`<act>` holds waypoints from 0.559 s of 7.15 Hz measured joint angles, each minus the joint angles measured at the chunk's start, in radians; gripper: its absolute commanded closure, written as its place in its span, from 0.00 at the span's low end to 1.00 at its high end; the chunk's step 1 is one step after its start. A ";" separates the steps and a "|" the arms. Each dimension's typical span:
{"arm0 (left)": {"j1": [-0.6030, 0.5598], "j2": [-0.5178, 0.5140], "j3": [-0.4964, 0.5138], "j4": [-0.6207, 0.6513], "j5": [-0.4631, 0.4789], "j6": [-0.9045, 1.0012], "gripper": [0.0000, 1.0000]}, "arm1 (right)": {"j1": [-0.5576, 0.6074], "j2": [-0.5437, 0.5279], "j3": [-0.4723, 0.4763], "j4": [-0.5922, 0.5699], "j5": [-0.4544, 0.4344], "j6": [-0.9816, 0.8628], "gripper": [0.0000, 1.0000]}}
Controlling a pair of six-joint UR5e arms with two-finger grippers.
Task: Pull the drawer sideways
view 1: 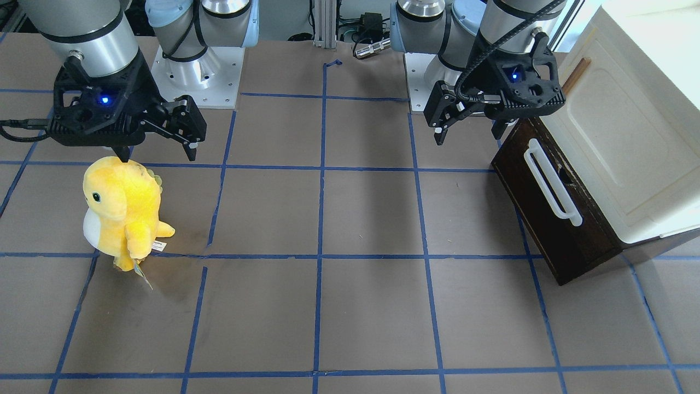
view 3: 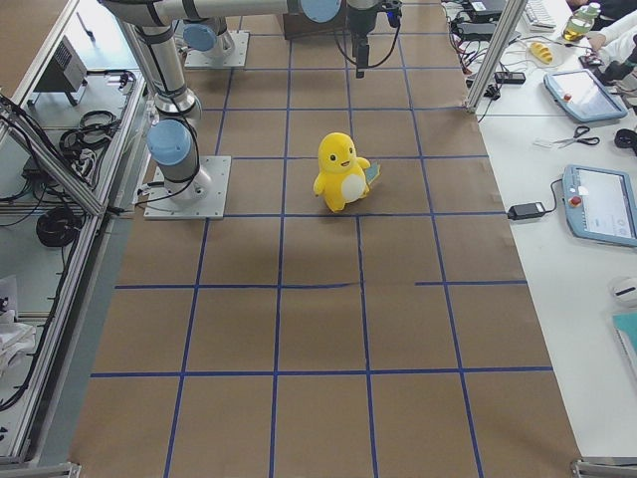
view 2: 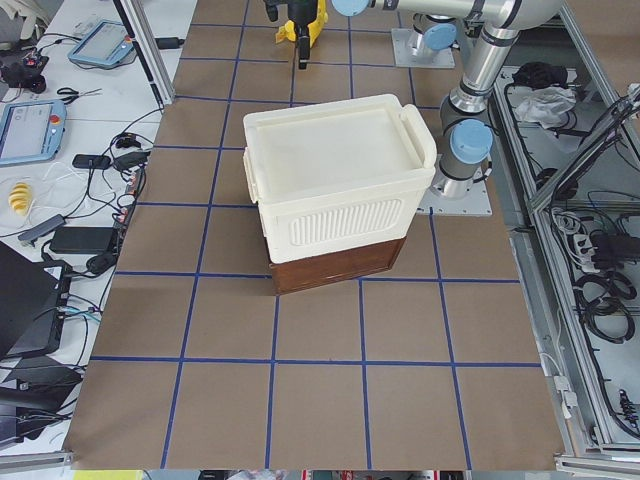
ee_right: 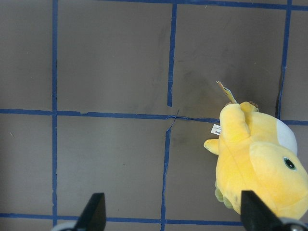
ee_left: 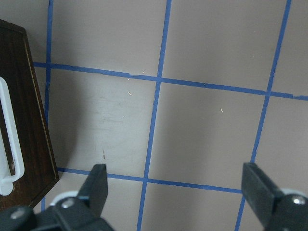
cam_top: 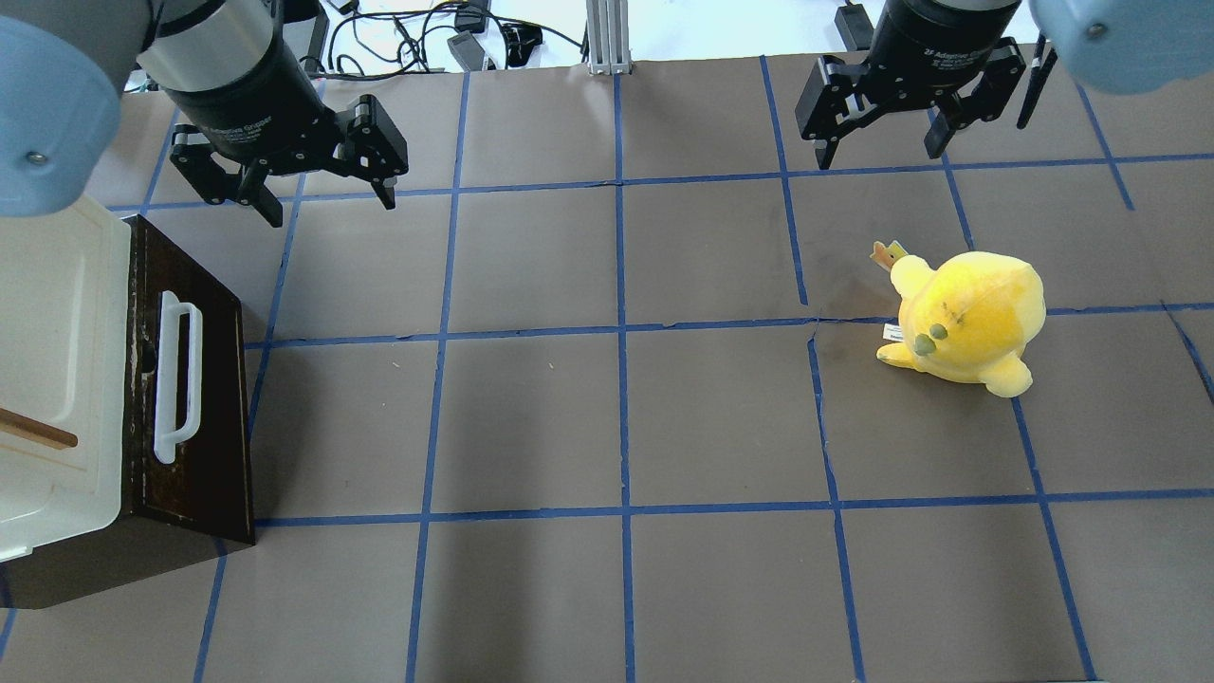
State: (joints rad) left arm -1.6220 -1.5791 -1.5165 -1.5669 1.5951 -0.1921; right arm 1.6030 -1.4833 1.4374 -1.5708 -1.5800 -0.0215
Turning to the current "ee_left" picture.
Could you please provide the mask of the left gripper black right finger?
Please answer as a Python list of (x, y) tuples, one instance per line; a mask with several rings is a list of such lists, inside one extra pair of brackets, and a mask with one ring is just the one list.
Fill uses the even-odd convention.
[(262, 226), (267, 226), (277, 204), (285, 196), (283, 191), (258, 167), (243, 163), (242, 194)]

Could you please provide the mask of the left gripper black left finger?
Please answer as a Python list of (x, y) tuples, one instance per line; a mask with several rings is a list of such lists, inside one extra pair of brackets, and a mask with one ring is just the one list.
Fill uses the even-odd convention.
[(96, 164), (77, 193), (92, 213), (100, 217), (108, 196), (108, 180), (106, 164)]

